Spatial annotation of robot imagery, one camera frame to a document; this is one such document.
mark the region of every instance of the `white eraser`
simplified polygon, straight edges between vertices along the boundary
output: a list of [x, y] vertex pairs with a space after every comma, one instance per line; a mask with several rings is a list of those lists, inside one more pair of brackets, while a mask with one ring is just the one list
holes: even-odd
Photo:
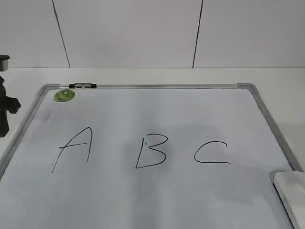
[[305, 229], [305, 173], [278, 172], [273, 183], [295, 229]]

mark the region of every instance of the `round sticker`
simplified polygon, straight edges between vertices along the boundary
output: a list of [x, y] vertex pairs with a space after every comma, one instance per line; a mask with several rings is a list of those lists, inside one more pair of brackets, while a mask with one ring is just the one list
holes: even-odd
[[66, 102], [66, 101], [73, 99], [74, 97], [75, 97], [74, 91], [72, 91], [70, 89], [65, 89], [65, 90], [61, 90], [61, 91], [57, 92], [54, 95], [54, 100], [56, 102]]

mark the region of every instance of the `whiteboard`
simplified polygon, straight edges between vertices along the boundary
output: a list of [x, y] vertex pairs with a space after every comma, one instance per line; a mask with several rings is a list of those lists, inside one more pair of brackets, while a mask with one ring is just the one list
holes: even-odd
[[50, 90], [0, 182], [6, 229], [291, 229], [245, 89]]

